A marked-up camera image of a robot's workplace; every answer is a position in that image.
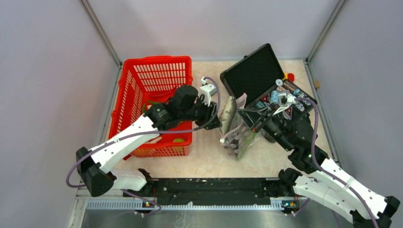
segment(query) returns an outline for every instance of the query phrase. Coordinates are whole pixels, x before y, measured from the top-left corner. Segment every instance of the red basket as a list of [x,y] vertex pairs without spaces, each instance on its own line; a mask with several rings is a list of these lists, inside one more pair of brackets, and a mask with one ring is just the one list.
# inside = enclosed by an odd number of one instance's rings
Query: red basket
[[[164,102],[175,89],[192,84],[192,60],[189,56],[155,56],[128,59],[123,64],[109,138],[131,125],[151,102]],[[191,122],[183,122],[174,130],[188,130]],[[136,157],[185,156],[189,154],[192,133],[163,134],[157,143],[143,144],[131,155]]]

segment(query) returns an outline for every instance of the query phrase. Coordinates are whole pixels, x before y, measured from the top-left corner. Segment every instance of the red cap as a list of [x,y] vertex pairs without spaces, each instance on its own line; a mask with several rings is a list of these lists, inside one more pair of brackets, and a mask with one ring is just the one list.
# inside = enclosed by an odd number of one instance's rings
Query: red cap
[[293,73],[288,73],[287,74],[287,79],[290,80],[291,82],[294,82],[294,80],[295,80],[294,74]]

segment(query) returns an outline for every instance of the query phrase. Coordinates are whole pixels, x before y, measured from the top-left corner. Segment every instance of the case lid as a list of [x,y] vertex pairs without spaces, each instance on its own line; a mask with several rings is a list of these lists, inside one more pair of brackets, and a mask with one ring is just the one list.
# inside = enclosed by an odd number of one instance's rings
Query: case lid
[[220,79],[230,95],[248,95],[246,106],[270,89],[284,72],[270,44],[265,44],[221,73]]

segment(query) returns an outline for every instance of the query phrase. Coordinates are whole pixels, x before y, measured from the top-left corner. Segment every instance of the fish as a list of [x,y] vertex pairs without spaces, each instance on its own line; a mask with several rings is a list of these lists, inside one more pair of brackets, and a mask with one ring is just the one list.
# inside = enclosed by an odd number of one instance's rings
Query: fish
[[227,102],[224,105],[224,109],[221,114],[221,134],[225,135],[230,131],[232,120],[237,112],[237,102],[234,96],[229,96]]

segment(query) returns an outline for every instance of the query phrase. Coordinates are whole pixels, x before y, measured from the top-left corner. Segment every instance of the table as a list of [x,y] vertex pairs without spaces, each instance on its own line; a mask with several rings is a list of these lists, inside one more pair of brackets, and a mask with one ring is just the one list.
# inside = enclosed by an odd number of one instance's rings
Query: table
[[[279,61],[284,72],[295,75],[295,84],[313,96],[308,76],[302,60]],[[200,79],[210,76],[219,84],[221,92],[221,109],[228,99],[228,92],[220,81],[220,73],[236,61],[192,62],[193,86],[199,88]],[[314,113],[311,111],[311,123]],[[322,122],[319,121],[316,145],[331,156]],[[260,137],[239,161],[229,156],[221,146],[218,129],[193,132],[190,154],[182,157],[136,158],[132,156],[120,161],[115,167],[136,170],[146,169],[152,177],[159,178],[237,178],[237,177],[277,177],[281,169],[293,168],[285,151],[278,143],[269,143]]]

